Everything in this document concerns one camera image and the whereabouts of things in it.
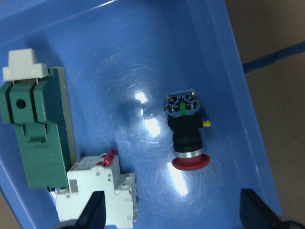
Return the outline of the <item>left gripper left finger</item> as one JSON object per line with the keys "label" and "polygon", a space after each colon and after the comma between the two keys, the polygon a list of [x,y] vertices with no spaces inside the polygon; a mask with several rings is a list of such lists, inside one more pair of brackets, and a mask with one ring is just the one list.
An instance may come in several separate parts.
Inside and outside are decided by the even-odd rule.
{"label": "left gripper left finger", "polygon": [[105,193],[92,193],[78,219],[57,224],[54,229],[103,229],[105,228]]}

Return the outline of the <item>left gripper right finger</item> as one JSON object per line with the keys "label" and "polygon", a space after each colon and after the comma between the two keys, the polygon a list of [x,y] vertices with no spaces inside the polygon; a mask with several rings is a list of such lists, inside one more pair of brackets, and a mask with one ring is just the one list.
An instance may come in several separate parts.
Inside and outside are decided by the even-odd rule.
{"label": "left gripper right finger", "polygon": [[303,229],[292,220],[281,220],[252,189],[241,189],[240,220],[246,229]]}

